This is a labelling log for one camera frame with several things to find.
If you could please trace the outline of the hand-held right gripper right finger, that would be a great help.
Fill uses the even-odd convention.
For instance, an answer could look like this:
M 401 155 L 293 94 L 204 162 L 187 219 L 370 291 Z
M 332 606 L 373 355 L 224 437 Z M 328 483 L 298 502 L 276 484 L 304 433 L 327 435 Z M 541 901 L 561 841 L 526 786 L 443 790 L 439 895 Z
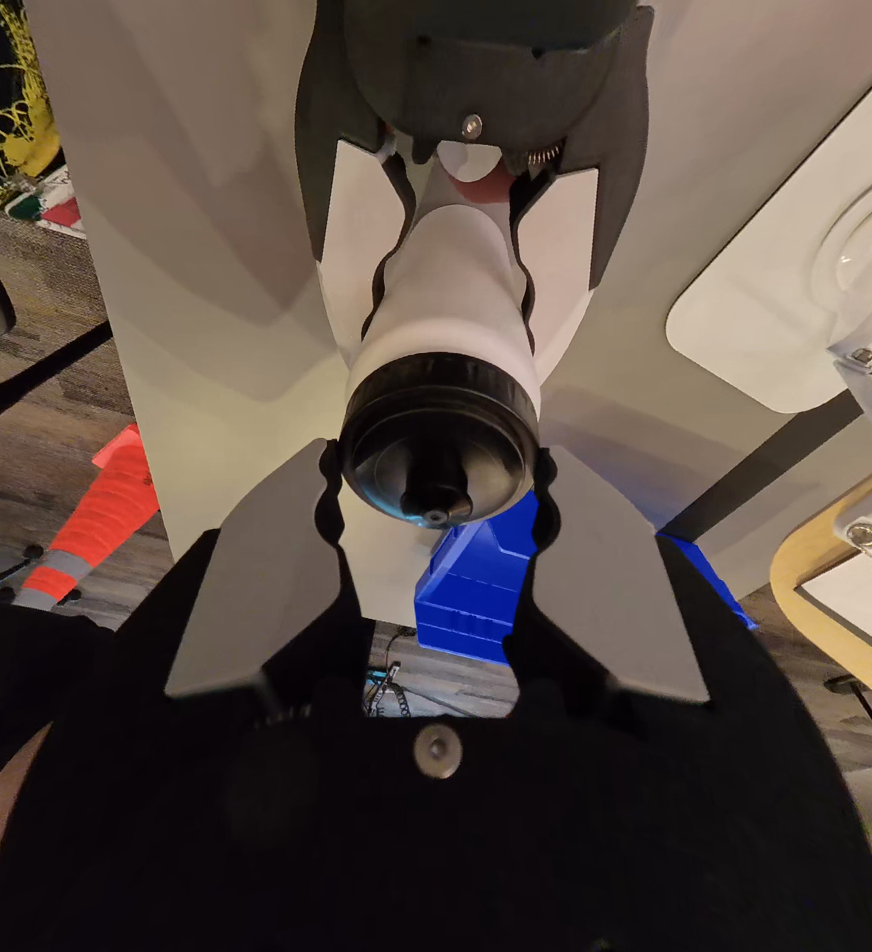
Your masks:
M 568 715 L 594 715 L 633 695 L 706 704 L 651 523 L 561 446 L 539 452 L 534 490 L 537 550 L 503 640 L 517 708 L 545 696 Z

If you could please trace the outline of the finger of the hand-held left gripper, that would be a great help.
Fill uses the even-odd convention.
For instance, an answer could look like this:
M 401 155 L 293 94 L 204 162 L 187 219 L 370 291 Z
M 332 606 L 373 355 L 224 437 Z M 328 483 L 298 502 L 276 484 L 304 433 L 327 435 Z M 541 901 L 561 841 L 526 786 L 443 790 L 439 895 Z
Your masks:
M 593 296 L 598 184 L 597 169 L 552 177 L 514 228 L 514 247 L 531 291 L 527 328 L 539 380 L 560 363 Z
M 354 358 L 382 298 L 387 260 L 406 238 L 416 194 L 396 139 L 376 152 L 337 144 L 318 275 L 338 351 Z

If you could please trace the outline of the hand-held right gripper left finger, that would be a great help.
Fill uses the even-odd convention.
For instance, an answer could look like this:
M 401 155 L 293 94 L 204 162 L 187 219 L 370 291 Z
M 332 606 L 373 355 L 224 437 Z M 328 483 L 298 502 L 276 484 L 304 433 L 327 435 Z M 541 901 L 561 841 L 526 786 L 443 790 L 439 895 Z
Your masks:
M 337 442 L 318 439 L 228 514 L 204 571 L 166 694 L 249 688 L 305 707 L 325 679 L 361 690 L 366 618 L 340 541 Z

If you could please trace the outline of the white bottle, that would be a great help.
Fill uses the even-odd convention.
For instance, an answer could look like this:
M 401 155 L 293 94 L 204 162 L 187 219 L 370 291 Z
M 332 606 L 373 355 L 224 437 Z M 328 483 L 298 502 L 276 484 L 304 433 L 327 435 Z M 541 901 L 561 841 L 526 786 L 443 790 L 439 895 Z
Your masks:
M 447 205 L 426 214 L 386 269 L 382 302 L 347 378 L 347 397 L 382 366 L 420 353 L 491 363 L 541 411 L 541 389 L 507 245 L 483 211 Z

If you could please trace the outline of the blue plastic bin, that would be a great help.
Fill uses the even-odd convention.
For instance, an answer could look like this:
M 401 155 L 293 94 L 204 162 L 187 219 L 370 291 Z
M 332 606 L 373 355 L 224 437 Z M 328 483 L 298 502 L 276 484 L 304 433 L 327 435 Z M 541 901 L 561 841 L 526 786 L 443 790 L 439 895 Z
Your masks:
M 506 512 L 448 530 L 433 550 L 414 596 L 420 645 L 474 660 L 506 664 L 510 635 L 539 508 L 534 491 Z

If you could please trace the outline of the black bottle lid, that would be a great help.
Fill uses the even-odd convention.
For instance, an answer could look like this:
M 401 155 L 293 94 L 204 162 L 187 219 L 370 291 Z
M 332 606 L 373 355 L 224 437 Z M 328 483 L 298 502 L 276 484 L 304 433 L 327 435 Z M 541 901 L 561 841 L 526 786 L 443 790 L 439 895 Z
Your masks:
M 348 400 L 338 440 L 352 491 L 428 530 L 477 523 L 519 503 L 539 449 L 525 388 L 493 363 L 447 352 L 371 372 Z

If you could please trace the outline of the orange traffic cone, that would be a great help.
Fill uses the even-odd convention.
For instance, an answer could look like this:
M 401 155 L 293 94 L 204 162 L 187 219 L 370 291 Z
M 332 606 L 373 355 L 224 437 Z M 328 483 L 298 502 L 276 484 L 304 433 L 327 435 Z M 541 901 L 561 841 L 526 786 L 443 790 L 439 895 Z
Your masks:
M 13 605 L 49 611 L 159 510 L 139 426 L 128 425 L 93 458 L 99 470 Z

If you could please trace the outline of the wooden display board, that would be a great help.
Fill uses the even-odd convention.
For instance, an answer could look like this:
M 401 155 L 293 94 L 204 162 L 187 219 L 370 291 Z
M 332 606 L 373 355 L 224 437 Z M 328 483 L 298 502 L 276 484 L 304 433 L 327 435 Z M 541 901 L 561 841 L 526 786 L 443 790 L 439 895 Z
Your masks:
M 802 585 L 847 561 L 855 549 L 835 535 L 834 522 L 872 493 L 872 473 L 792 530 L 777 549 L 769 581 L 789 623 L 835 663 L 872 689 L 872 639 L 828 613 L 801 592 Z

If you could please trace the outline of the clear round stand foot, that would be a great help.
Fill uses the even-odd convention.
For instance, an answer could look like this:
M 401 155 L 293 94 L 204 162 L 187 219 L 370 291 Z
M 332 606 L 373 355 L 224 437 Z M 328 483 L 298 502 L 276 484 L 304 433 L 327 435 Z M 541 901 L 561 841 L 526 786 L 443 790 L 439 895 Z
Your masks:
M 813 259 L 811 297 L 829 317 L 830 356 L 872 367 L 872 185 L 823 235 Z

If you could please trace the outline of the black yellow printed shirt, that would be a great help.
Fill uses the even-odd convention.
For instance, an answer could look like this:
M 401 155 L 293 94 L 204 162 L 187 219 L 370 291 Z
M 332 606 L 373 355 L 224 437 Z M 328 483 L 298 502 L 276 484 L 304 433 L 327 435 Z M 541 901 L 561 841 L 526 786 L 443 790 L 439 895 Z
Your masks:
M 85 239 L 38 54 L 20 1 L 0 1 L 0 214 Z

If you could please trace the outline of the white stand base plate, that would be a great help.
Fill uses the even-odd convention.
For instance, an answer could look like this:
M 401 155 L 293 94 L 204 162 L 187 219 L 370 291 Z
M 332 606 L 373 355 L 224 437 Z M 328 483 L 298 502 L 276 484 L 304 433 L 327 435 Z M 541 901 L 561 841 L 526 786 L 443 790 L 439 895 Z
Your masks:
M 872 88 L 679 296 L 670 346 L 778 413 L 845 390 L 811 271 L 823 235 L 871 185 Z

